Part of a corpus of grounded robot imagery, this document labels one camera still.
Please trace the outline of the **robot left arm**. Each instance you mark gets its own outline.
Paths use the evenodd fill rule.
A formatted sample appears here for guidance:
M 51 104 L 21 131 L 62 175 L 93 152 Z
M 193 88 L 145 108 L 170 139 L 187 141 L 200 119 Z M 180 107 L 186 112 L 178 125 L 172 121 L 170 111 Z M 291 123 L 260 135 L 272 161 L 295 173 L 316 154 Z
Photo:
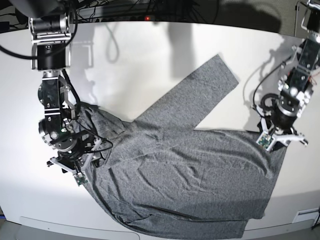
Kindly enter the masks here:
M 301 28 L 308 36 L 300 45 L 292 47 L 292 55 L 276 68 L 291 68 L 278 80 L 278 93 L 265 94 L 260 103 L 252 103 L 252 108 L 260 116 L 257 125 L 260 136 L 256 143 L 271 152 L 277 144 L 287 147 L 291 142 L 305 146 L 308 141 L 294 128 L 295 121 L 302 116 L 313 95 L 313 74 L 320 68 L 320 5 L 313 0 L 298 1 L 306 8 Z

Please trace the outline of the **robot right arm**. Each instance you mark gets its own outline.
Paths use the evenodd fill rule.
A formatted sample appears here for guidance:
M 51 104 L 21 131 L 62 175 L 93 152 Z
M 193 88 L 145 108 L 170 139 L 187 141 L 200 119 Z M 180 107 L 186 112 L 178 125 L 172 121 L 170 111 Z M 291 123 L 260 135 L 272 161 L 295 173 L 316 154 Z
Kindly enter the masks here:
M 15 54 L 31 60 L 31 68 L 42 72 L 38 99 L 44 107 L 39 134 L 44 143 L 57 150 L 47 166 L 58 165 L 80 184 L 92 162 L 98 163 L 103 139 L 81 126 L 81 102 L 67 74 L 71 64 L 71 42 L 78 30 L 76 5 L 72 0 L 13 0 L 11 4 L 28 17 L 31 55 Z

